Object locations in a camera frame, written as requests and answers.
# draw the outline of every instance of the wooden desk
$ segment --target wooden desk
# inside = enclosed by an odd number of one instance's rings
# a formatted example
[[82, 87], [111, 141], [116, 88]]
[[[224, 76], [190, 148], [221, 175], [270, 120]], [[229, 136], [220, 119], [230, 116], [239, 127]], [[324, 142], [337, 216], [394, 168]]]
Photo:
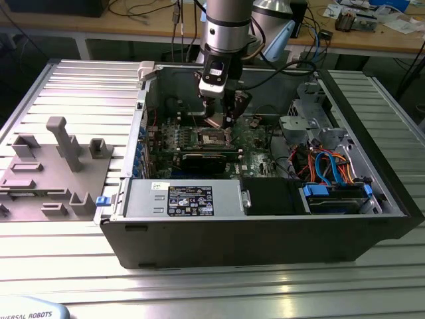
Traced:
[[[374, 33], [351, 31], [342, 33], [335, 30], [335, 20], [322, 17], [325, 6], [331, 0], [311, 0], [311, 10], [315, 19], [323, 29], [333, 32], [329, 53], [356, 54], [367, 56], [391, 56], [398, 58], [412, 58], [422, 45], [422, 34], [411, 33], [403, 35], [384, 25], [379, 25]], [[140, 0], [127, 0], [127, 5], [140, 4]], [[170, 0], [158, 0], [154, 5], [140, 7], [135, 12], [143, 12], [171, 4]], [[118, 1], [114, 10], [125, 13], [124, 1]], [[119, 17], [105, 11], [100, 18], [74, 17], [67, 15], [41, 15], [33, 13], [10, 13], [10, 17], [29, 35], [44, 35], [53, 37], [70, 37], [76, 41], [81, 59], [89, 60], [90, 53], [86, 45], [87, 39], [107, 39], [137, 42], [170, 43], [173, 30], [171, 14], [173, 8], [166, 8], [146, 15], [145, 23], [134, 21], [128, 17]], [[201, 10], [197, 10], [198, 19]], [[410, 6], [407, 10], [410, 15], [425, 15], [425, 8]], [[184, 5], [185, 16], [185, 43], [191, 42], [195, 33], [193, 5]], [[199, 38], [202, 34], [202, 23], [198, 22]], [[0, 14], [0, 33], [16, 33], [16, 28]], [[290, 60], [309, 50], [313, 40], [303, 27], [298, 39], [290, 39], [286, 50], [291, 51]]]
[[[411, 58], [418, 53], [424, 42], [423, 33], [414, 32], [403, 35], [382, 24], [378, 25], [375, 32], [350, 31], [344, 33], [337, 31], [335, 30], [335, 19], [322, 16], [326, 6], [331, 2], [330, 0], [310, 0], [315, 20], [322, 29], [333, 32], [329, 53]], [[420, 15], [425, 19], [425, 8], [411, 5], [406, 14]], [[298, 58], [297, 54], [309, 50], [312, 43], [308, 28], [302, 27], [298, 39], [289, 41], [293, 58]]]
[[[80, 58], [90, 60], [90, 53], [86, 45], [87, 39], [104, 39], [135, 42], [171, 43], [173, 23], [171, 16], [173, 8], [166, 8], [146, 15], [144, 23], [129, 17], [117, 16], [108, 10], [100, 18], [77, 17], [70, 15], [45, 15], [38, 13], [12, 13], [6, 4], [2, 6], [9, 12], [10, 18], [29, 35], [70, 37], [76, 41]], [[146, 0], [127, 0], [127, 5], [139, 5]], [[136, 8], [137, 13], [150, 11], [170, 5], [170, 0], [158, 0], [155, 4]], [[113, 6], [114, 11], [126, 13], [124, 1], [120, 0]], [[183, 5], [185, 18], [185, 43], [190, 43], [195, 34], [195, 20], [193, 5]], [[199, 22], [201, 10], [198, 13], [198, 35], [202, 32], [202, 23]], [[0, 12], [0, 33], [17, 33], [7, 18]], [[176, 32], [176, 43], [180, 43], [180, 27]]]

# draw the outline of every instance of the blue latch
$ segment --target blue latch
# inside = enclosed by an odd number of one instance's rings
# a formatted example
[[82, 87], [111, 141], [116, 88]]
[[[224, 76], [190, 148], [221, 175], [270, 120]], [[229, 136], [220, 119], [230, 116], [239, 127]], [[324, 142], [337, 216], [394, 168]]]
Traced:
[[326, 185], [307, 184], [303, 187], [304, 195], [309, 196], [329, 196]]
[[365, 191], [366, 191], [366, 195], [367, 197], [372, 197], [373, 195], [373, 190], [372, 187], [370, 185], [365, 185]]
[[96, 198], [96, 207], [107, 207], [110, 205], [112, 205], [111, 197], [98, 196], [98, 198]]

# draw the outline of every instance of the blue object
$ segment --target blue object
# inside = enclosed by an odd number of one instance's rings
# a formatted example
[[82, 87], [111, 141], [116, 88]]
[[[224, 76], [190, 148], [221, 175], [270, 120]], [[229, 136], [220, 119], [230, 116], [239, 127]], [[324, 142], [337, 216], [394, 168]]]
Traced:
[[409, 6], [409, 0], [369, 0], [370, 5], [390, 5], [401, 12], [405, 12], [407, 7]]
[[[292, 31], [295, 27], [295, 21], [290, 20], [288, 23], [285, 24], [284, 28], [278, 33], [276, 38], [273, 39], [273, 41], [269, 44], [269, 46], [264, 50], [264, 56], [269, 61], [277, 61], [279, 60], [280, 56], [284, 52], [284, 49], [288, 43], [288, 40], [291, 37]], [[319, 50], [319, 38], [317, 37], [317, 33], [314, 30], [315, 36], [316, 36], [316, 46], [317, 50], [315, 55], [317, 54]]]
[[329, 152], [321, 152], [316, 156], [316, 161], [315, 161], [315, 169], [316, 169], [316, 174], [317, 176], [319, 176], [320, 179], [322, 179], [326, 184], [328, 184], [328, 186], [331, 186], [331, 182], [325, 178], [321, 172], [320, 172], [320, 159], [324, 156], [324, 155], [328, 155], [329, 156], [329, 160], [331, 161], [331, 166], [332, 166], [332, 172], [333, 172], [333, 176], [335, 178], [335, 181], [337, 183], [340, 183], [342, 185], [345, 185], [342, 177], [339, 175], [338, 173], [338, 169], [337, 169], [337, 162], [335, 161], [335, 158], [333, 158], [332, 154], [330, 154]]
[[372, 187], [370, 185], [367, 185], [367, 184], [365, 185], [365, 191], [366, 191], [367, 197], [372, 197], [373, 190], [372, 190]]
[[96, 198], [96, 207], [107, 207], [110, 205], [112, 205], [111, 197], [98, 196], [98, 198]]
[[309, 196], [329, 196], [326, 186], [320, 184], [307, 184], [303, 187], [304, 195]]
[[[207, 3], [204, 3], [204, 8], [205, 9], [207, 8]], [[202, 11], [201, 12], [201, 22], [206, 22], [206, 21], [207, 21], [207, 14], [204, 11]]]
[[11, 296], [0, 298], [0, 318], [30, 319], [69, 319], [69, 311], [62, 304], [28, 297]]

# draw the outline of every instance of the wire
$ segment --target wire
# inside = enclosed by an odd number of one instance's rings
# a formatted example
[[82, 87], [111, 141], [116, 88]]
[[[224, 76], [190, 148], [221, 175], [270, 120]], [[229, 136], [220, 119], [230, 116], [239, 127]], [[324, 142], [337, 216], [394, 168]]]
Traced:
[[181, 20], [180, 20], [180, 22], [181, 22], [181, 24], [180, 24], [180, 27], [181, 27], [181, 62], [182, 63], [184, 63], [184, 59], [183, 59], [183, 56], [184, 56], [184, 54], [183, 54], [183, 40], [184, 40], [184, 37], [185, 37], [185, 30], [184, 30], [184, 25], [185, 25], [185, 17], [184, 17], [184, 15], [183, 15], [183, 0], [177, 0], [177, 1], [180, 1], [179, 3], [180, 3], [180, 16], [181, 16]]
[[398, 85], [398, 89], [397, 89], [397, 93], [396, 93], [396, 100], [400, 99], [400, 97], [402, 96], [402, 93], [403, 93], [402, 87], [404, 86], [404, 81], [406, 80], [406, 77], [408, 76], [408, 74], [412, 70], [413, 66], [416, 64], [416, 61], [418, 60], [419, 56], [421, 55], [422, 51], [424, 50], [424, 47], [425, 47], [425, 41], [424, 41], [424, 43], [422, 43], [422, 46], [420, 47], [418, 54], [414, 58], [412, 65], [410, 65], [410, 68], [404, 74], [403, 79], [400, 81], [400, 84]]
[[198, 15], [197, 15], [197, 6], [196, 5], [193, 5], [193, 18], [195, 20], [195, 34], [193, 35], [192, 42], [189, 45], [189, 48], [187, 49], [186, 63], [189, 62], [192, 46], [193, 46], [193, 43], [195, 43], [195, 40], [197, 39], [197, 35], [198, 35]]
[[28, 34], [26, 34], [25, 32], [24, 32], [24, 30], [22, 30], [21, 28], [20, 28], [20, 26], [18, 26], [13, 20], [12, 20], [12, 18], [10, 18], [10, 16], [7, 14], [7, 12], [6, 12], [6, 10], [4, 10], [4, 8], [3, 8], [3, 6], [0, 4], [0, 10], [1, 10], [1, 12], [3, 12], [3, 14], [6, 16], [6, 18], [7, 18], [7, 20], [9, 20], [10, 21], [10, 23], [16, 28], [16, 29], [18, 29], [19, 30], [19, 32], [21, 32], [27, 39], [28, 39], [28, 41], [29, 42], [31, 42], [31, 44], [42, 54], [42, 55], [44, 55], [44, 57], [48, 60], [49, 59], [49, 57], [47, 56], [47, 54], [46, 53], [44, 53], [43, 52], [43, 50], [41, 50], [40, 48], [39, 48], [39, 46], [37, 46], [36, 44], [35, 44], [35, 42], [28, 36]]
[[119, 12], [116, 12], [116, 11], [112, 10], [112, 5], [113, 5], [114, 3], [116, 3], [117, 1], [119, 1], [119, 0], [113, 0], [113, 1], [109, 4], [108, 11], [109, 11], [110, 13], [115, 14], [115, 15], [119, 15], [120, 17], [137, 17], [137, 16], [140, 16], [140, 15], [147, 15], [147, 14], [149, 14], [149, 13], [156, 12], [156, 11], [159, 11], [159, 10], [162, 10], [162, 9], [166, 9], [166, 8], [171, 8], [171, 7], [173, 7], [173, 6], [174, 6], [174, 3], [173, 3], [173, 4], [171, 4], [171, 5], [165, 5], [165, 6], [163, 6], [163, 7], [156, 8], [156, 9], [154, 9], [154, 10], [150, 10], [150, 11], [147, 11], [147, 12], [134, 13], [134, 14], [130, 14], [130, 15], [129, 15], [128, 13], [123, 14], [123, 13], [119, 13]]
[[259, 107], [257, 107], [257, 108], [255, 109], [255, 111], [254, 111], [252, 114], [253, 114], [253, 115], [257, 114], [257, 112], [258, 112], [258, 110], [259, 110], [259, 109], [261, 109], [261, 108], [265, 108], [266, 106], [268, 106], [269, 108], [272, 108], [272, 109], [273, 109], [273, 111], [274, 111], [277, 115], [280, 115], [280, 112], [278, 111], [278, 109], [277, 109], [274, 105], [271, 105], [271, 104], [263, 104], [263, 105], [260, 105]]
[[204, 6], [203, 5], [201, 5], [200, 3], [199, 3], [199, 1], [198, 0], [193, 0], [193, 2], [195, 2], [195, 4], [202, 10], [202, 12], [203, 13], [207, 13], [207, 10], [204, 8]]
[[316, 39], [316, 52], [314, 52], [314, 55], [312, 58], [312, 60], [314, 60], [314, 58], [319, 54], [320, 41], [319, 41], [319, 36], [317, 35], [317, 31], [313, 27], [309, 27], [309, 28], [313, 31], [314, 37]]
[[174, 23], [173, 25], [173, 36], [171, 37], [171, 61], [175, 62], [174, 60], [174, 39], [175, 39], [175, 29], [177, 28], [177, 23]]
[[[301, 73], [294, 73], [294, 72], [282, 72], [283, 70], [285, 70], [286, 68], [288, 68], [291, 65], [295, 65], [295, 64], [308, 64], [310, 66], [313, 67], [313, 70], [309, 70], [307, 72], [301, 72]], [[257, 88], [261, 85], [263, 85], [264, 83], [266, 83], [267, 81], [269, 81], [271, 78], [275, 77], [275, 75], [279, 74], [279, 73], [284, 73], [287, 75], [292, 75], [292, 76], [305, 76], [305, 75], [310, 75], [313, 74], [315, 71], [317, 70], [316, 64], [312, 63], [311, 61], [308, 60], [296, 60], [296, 61], [292, 61], [289, 63], [286, 63], [285, 65], [281, 66], [280, 68], [276, 69], [276, 71], [274, 71], [270, 76], [268, 76], [267, 78], [265, 78], [263, 81], [260, 81], [259, 83], [252, 85], [252, 86], [243, 86], [241, 87], [241, 90], [252, 90], [253, 88]]]
[[25, 47], [27, 46], [28, 41], [29, 41], [28, 39], [25, 41], [24, 45], [22, 46], [21, 54], [19, 55], [19, 68], [21, 69], [21, 72], [22, 72], [23, 74], [25, 74], [25, 72], [24, 72], [24, 70], [23, 70], [23, 68], [22, 68], [22, 58], [24, 57]]

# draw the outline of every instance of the warning label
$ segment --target warning label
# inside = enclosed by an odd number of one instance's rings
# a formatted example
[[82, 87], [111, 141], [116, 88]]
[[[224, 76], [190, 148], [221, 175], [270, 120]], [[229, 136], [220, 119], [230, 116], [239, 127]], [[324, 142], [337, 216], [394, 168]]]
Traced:
[[167, 214], [172, 217], [214, 216], [211, 186], [168, 187]]

